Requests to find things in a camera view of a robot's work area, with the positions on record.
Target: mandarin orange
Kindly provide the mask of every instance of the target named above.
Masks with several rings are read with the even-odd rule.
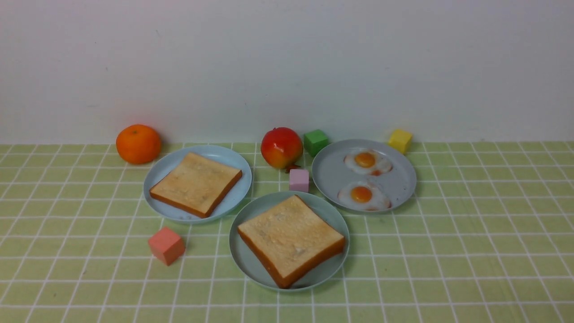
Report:
[[[153,128],[136,124],[122,130],[115,145],[119,156],[126,162],[146,164],[160,155],[161,138]]]

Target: egg white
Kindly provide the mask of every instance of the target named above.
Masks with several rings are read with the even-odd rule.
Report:
[[[357,186],[365,186],[371,190],[373,197],[371,198],[370,201],[366,203],[359,203],[356,202],[351,197],[351,190]],[[382,190],[376,184],[373,184],[369,181],[359,181],[349,183],[339,191],[337,197],[341,202],[341,204],[354,210],[379,211],[391,207],[391,200],[385,195],[385,193],[382,192]]]
[[[369,154],[371,154],[373,157],[375,157],[375,164],[371,167],[361,167],[359,164],[356,163],[355,161],[355,156],[360,154],[360,153],[364,153],[367,152]],[[352,152],[349,153],[345,156],[345,158],[343,159],[343,162],[345,163],[345,165],[350,168],[353,172],[359,174],[359,175],[380,175],[380,174],[384,174],[387,172],[390,172],[393,169],[393,164],[390,162],[390,160],[388,160],[387,158],[383,157],[380,153],[373,151],[371,149],[363,149],[357,152]]]

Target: bread slice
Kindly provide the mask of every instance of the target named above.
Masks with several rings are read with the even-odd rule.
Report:
[[[345,246],[345,237],[297,195],[240,224],[237,230],[282,289],[342,253]]]
[[[149,190],[163,203],[200,218],[207,218],[241,179],[243,172],[196,153],[181,163]]]

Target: apple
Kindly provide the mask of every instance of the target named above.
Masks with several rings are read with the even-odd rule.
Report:
[[[303,142],[299,135],[289,128],[273,128],[261,141],[261,155],[269,166],[288,173],[300,167],[295,165],[295,162],[303,155]]]

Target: cube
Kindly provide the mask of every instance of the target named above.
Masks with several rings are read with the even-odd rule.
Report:
[[[309,192],[309,171],[295,169],[289,171],[289,190]]]
[[[389,140],[389,146],[400,151],[401,154],[404,155],[406,151],[409,150],[412,138],[413,135],[411,133],[397,129],[391,135],[391,139]]]
[[[168,227],[156,232],[148,240],[148,244],[152,254],[166,266],[171,265],[185,252],[183,239]]]
[[[327,135],[319,129],[303,135],[303,147],[313,157],[329,144]]]

